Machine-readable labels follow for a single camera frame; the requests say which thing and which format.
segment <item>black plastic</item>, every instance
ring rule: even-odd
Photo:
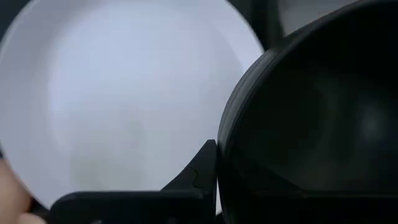
[[[75,192],[55,202],[50,224],[214,223],[217,145],[209,140],[159,192]]]

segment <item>white dish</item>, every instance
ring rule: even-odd
[[[227,2],[183,2],[39,0],[13,22],[0,142],[47,208],[77,190],[160,190],[216,138],[262,50]]]

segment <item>finger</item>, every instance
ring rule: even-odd
[[[0,159],[0,223],[13,223],[31,203],[28,192],[19,183],[6,162]]]
[[[17,224],[45,224],[45,222],[37,215],[23,213],[19,216]]]

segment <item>white plate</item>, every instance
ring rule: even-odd
[[[5,156],[47,208],[77,190],[159,190],[216,138],[261,53],[222,0],[33,1],[1,45]]]

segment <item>skin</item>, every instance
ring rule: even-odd
[[[27,213],[32,197],[2,159],[0,159],[0,202],[0,224],[45,224],[41,218]]]

